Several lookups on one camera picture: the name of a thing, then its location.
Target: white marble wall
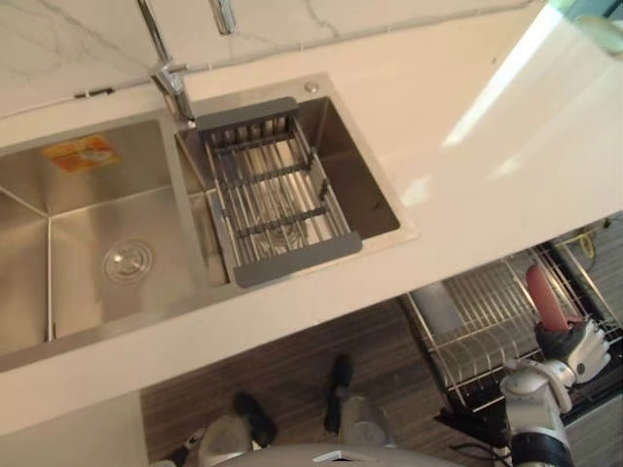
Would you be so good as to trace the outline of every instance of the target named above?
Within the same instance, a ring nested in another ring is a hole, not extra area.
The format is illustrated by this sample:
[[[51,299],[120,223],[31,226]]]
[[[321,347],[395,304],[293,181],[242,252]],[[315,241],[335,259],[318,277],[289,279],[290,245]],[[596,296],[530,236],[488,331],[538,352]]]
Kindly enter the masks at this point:
[[[208,0],[152,1],[175,60],[198,66],[226,66],[527,3],[233,0],[238,32],[222,37]],[[85,89],[144,79],[155,62],[134,0],[0,0],[0,117]]]

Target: black shoe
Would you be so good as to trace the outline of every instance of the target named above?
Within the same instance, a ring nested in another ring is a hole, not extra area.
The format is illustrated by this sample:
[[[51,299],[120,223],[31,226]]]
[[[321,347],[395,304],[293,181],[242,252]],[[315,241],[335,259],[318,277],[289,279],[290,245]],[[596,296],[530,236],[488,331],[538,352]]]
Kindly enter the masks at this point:
[[[340,431],[342,403],[348,393],[352,370],[352,359],[348,355],[338,355],[333,361],[326,396],[327,412],[324,416],[324,429],[331,433]]]
[[[255,399],[240,392],[234,397],[234,409],[251,427],[251,438],[260,447],[271,445],[276,438],[276,425]]]

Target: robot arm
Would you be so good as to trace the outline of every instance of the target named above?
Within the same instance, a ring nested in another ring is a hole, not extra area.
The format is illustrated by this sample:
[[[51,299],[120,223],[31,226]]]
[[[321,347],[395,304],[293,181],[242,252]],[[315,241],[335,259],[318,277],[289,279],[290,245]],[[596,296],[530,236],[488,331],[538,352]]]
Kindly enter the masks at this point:
[[[604,331],[592,320],[575,322],[565,332],[536,327],[546,360],[513,361],[514,373],[500,384],[515,466],[572,467],[560,414],[571,410],[568,390],[595,377],[610,360]]]

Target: red handle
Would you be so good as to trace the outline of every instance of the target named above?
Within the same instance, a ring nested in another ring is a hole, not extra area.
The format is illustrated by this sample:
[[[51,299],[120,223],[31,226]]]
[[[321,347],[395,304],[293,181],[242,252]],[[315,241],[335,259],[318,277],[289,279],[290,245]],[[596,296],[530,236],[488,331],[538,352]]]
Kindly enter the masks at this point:
[[[547,331],[560,332],[571,329],[568,319],[547,281],[545,272],[538,265],[532,265],[526,272],[526,281],[528,282],[528,291],[541,317],[543,328]]]

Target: double sink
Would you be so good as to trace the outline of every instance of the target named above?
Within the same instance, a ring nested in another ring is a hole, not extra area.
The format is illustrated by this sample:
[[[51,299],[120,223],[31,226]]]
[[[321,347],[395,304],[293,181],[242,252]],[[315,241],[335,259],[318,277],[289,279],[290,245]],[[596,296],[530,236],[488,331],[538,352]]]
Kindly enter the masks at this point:
[[[365,245],[398,229],[326,76],[209,99],[196,115],[284,96],[350,230]],[[250,290],[233,274],[212,168],[200,132],[165,112],[2,150],[0,371]]]

